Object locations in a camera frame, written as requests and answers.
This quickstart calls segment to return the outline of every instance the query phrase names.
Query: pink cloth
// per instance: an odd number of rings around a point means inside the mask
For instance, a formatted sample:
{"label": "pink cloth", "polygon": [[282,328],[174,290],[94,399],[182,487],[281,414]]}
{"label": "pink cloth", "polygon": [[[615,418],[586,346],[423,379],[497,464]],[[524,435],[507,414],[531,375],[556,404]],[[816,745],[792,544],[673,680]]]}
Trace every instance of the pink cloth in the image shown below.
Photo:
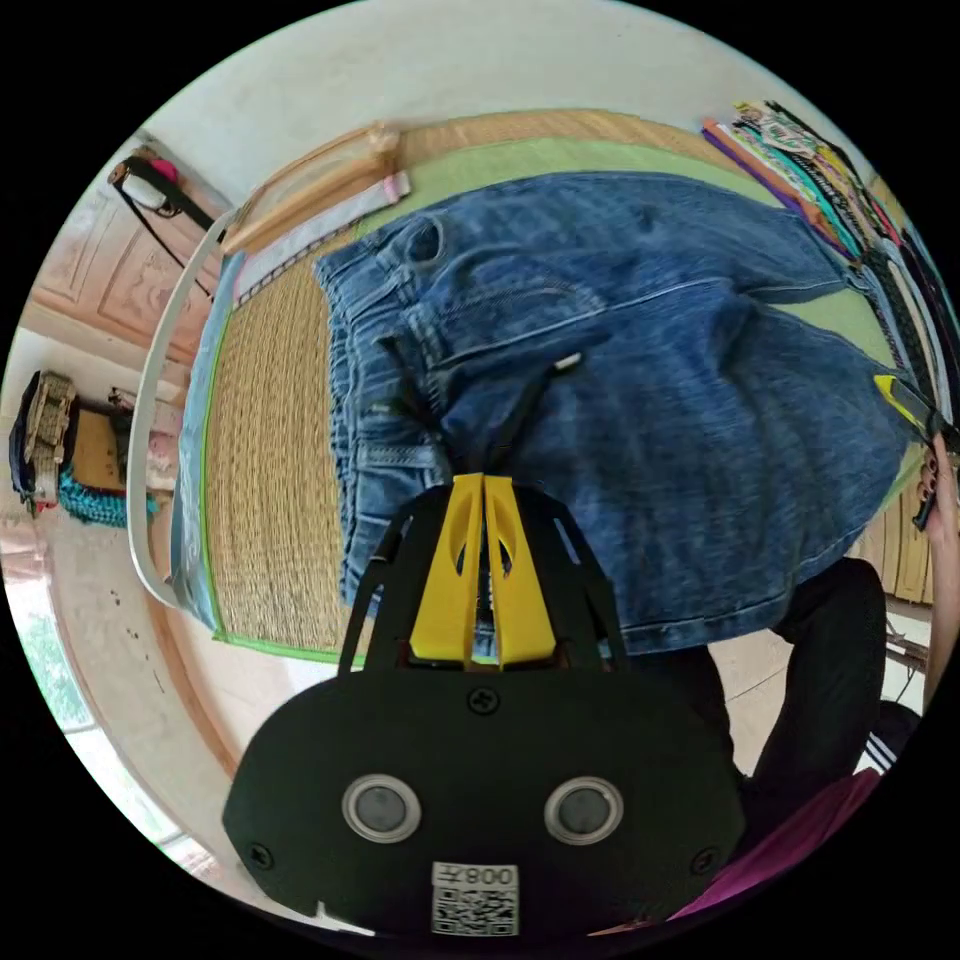
{"label": "pink cloth", "polygon": [[879,782],[876,770],[863,770],[821,790],[746,856],[724,867],[704,893],[670,919],[722,903],[795,866],[836,833]]}

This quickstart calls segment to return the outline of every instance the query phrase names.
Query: white plastic strip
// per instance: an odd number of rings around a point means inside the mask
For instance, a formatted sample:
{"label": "white plastic strip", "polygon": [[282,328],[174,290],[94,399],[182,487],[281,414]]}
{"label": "white plastic strip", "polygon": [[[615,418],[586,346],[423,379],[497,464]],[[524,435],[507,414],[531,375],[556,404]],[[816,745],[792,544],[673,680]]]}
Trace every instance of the white plastic strip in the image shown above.
{"label": "white plastic strip", "polygon": [[392,206],[410,192],[410,178],[403,171],[378,181],[366,190],[348,197],[299,226],[278,237],[259,253],[253,254],[240,268],[233,287],[233,301],[237,303],[257,284],[262,283],[284,264],[295,262],[297,255],[324,237],[348,226],[355,220]]}
{"label": "white plastic strip", "polygon": [[236,219],[238,210],[230,210],[219,217],[206,232],[200,246],[193,252],[173,288],[170,300],[163,311],[153,335],[153,343],[140,375],[137,404],[133,408],[130,427],[129,452],[127,454],[127,530],[130,536],[130,552],[137,576],[144,587],[161,603],[178,608],[177,595],[165,583],[157,571],[150,554],[150,528],[147,514],[147,446],[153,427],[154,406],[157,400],[157,382],[167,358],[167,348],[176,329],[180,311],[187,302],[194,278],[200,272],[207,257],[217,245],[220,234]]}

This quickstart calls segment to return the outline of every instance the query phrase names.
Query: white pipe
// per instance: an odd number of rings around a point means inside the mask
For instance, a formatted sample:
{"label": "white pipe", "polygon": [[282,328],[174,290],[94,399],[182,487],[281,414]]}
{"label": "white pipe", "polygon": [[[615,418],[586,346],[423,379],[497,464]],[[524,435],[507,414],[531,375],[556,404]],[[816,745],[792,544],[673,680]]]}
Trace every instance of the white pipe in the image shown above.
{"label": "white pipe", "polygon": [[153,335],[153,343],[140,375],[140,389],[133,408],[127,454],[127,530],[133,565],[141,582],[161,603],[174,609],[180,606],[173,588],[160,576],[150,554],[150,527],[147,514],[147,447],[153,427],[157,401],[157,383],[167,359],[167,348],[176,329],[180,311],[187,302],[194,279],[219,241],[220,234],[236,219],[239,209],[229,210],[206,232],[173,288]]}

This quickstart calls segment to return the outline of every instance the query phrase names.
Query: tiled floor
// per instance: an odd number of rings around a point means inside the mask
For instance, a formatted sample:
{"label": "tiled floor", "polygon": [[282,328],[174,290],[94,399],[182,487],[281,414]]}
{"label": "tiled floor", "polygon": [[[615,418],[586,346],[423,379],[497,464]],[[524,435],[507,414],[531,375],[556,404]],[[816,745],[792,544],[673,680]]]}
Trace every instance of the tiled floor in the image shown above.
{"label": "tiled floor", "polygon": [[790,645],[769,630],[711,648],[730,714],[733,759],[751,773],[783,703]]}

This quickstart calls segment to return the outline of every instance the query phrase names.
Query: purple cloth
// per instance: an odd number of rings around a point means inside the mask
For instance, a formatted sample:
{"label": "purple cloth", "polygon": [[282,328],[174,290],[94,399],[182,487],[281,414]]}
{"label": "purple cloth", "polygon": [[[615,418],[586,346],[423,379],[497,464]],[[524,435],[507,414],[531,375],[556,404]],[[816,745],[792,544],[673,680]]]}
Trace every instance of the purple cloth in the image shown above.
{"label": "purple cloth", "polygon": [[724,867],[704,893],[670,919],[722,903],[796,866],[850,819],[879,782],[876,770],[863,770],[821,790],[746,856]]}
{"label": "purple cloth", "polygon": [[[788,207],[790,210],[799,213],[804,220],[807,219],[806,212],[803,209],[803,205],[795,198],[790,196],[788,193],[784,193],[782,190],[778,190],[772,184],[768,183],[763,177],[759,176],[750,164],[744,162],[744,160],[737,154],[737,152],[731,149],[723,141],[717,139],[709,130],[700,131],[704,137],[715,146],[724,156],[729,157],[741,170],[744,170],[746,173],[749,173],[754,180],[758,183],[762,183],[785,207]],[[852,259],[852,255],[849,250],[842,247],[840,244],[831,240],[829,237],[824,236],[819,230],[817,231],[817,236],[820,237],[824,242],[830,244],[830,246],[836,250],[838,253],[842,253],[844,257],[848,260]]]}

